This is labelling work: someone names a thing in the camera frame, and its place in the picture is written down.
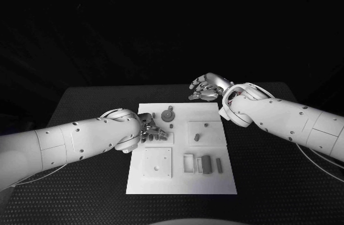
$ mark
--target wire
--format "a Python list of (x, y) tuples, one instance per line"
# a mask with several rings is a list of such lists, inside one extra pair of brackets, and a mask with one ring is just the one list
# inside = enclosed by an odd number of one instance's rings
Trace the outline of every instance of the wire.
[(57, 172), (66, 165), (67, 165), (67, 164), (61, 165), (51, 173), (48, 173), (47, 175), (44, 175), (44, 176), (40, 177), (38, 179), (34, 179), (34, 180), (31, 180), (31, 181), (28, 181), (28, 182), (20, 183), (20, 184), (14, 184), (14, 185), (11, 185), (9, 187), (15, 187), (17, 185), (22, 185), (22, 184), (27, 184), (27, 183), (31, 183), (31, 182), (40, 180), (41, 178), (47, 177), (47, 176), (51, 175), (54, 172)]
[(299, 147), (297, 144), (296, 144), (296, 146), (297, 146), (297, 148), (299, 148), (302, 154), (305, 155), (305, 157), (306, 157), (306, 158), (309, 159), (309, 161), (315, 164), (315, 166), (316, 166), (329, 176), (332, 176), (335, 179), (338, 179), (339, 181), (344, 182), (342, 179), (339, 179), (336, 176), (333, 176), (333, 175), (312, 161), (312, 159), (310, 159), (310, 158), (307, 157), (307, 155), (303, 153), (303, 151), (302, 151), (302, 149), (300, 149), (300, 147)]
[(335, 162), (332, 162), (330, 160), (328, 160), (316, 151), (313, 151), (312, 149), (309, 149), (320, 158), (323, 158), (330, 164), (333, 164), (335, 166), (338, 166), (339, 168), (344, 169), (344, 166), (338, 165)]

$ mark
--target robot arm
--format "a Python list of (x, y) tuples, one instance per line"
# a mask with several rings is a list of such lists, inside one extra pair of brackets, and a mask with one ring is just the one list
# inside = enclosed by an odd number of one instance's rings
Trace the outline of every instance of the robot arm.
[(227, 82), (230, 86), (218, 89), (207, 74), (197, 81), (199, 85), (189, 100), (208, 101), (217, 97), (214, 94), (222, 95), (218, 114), (225, 120), (241, 127), (254, 122), (263, 131), (344, 161), (344, 117), (274, 98), (251, 83), (234, 85)]
[(0, 191), (32, 174), (112, 148), (129, 153), (148, 135), (166, 137), (151, 115), (116, 109), (100, 118), (0, 136)]

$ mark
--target metal hand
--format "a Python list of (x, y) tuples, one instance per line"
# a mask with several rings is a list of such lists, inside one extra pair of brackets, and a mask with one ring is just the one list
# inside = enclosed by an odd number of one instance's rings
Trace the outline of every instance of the metal hand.
[(233, 82), (227, 81), (217, 74), (208, 72), (191, 82), (189, 89), (192, 89), (195, 86), (197, 88), (192, 92), (192, 95), (188, 96), (188, 99), (202, 99), (205, 101), (211, 101), (218, 95), (222, 95), (225, 89), (233, 85)]
[(138, 114), (139, 120), (140, 120), (140, 143), (146, 141), (146, 138), (149, 141), (152, 139), (155, 140), (166, 140), (168, 134), (159, 129), (159, 127), (155, 125), (152, 115), (149, 113)]

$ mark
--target small part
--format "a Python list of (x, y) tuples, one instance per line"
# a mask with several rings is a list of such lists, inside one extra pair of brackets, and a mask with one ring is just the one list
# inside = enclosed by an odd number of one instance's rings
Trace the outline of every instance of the small part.
[(202, 174), (201, 158), (195, 158), (197, 174)]
[(174, 112), (172, 112), (172, 107), (168, 106), (168, 110), (162, 111), (161, 113), (161, 119), (163, 122), (171, 122), (174, 120)]
[(208, 155), (204, 155), (201, 157), (201, 168), (202, 168), (202, 174), (211, 174), (212, 173), (211, 160), (210, 160)]
[(184, 167), (184, 173), (194, 173), (192, 154), (182, 155), (182, 167)]
[(198, 141), (198, 134), (195, 134), (194, 136), (194, 141)]
[(218, 171), (218, 174), (221, 174), (220, 158), (215, 159), (215, 164), (217, 164), (217, 171)]

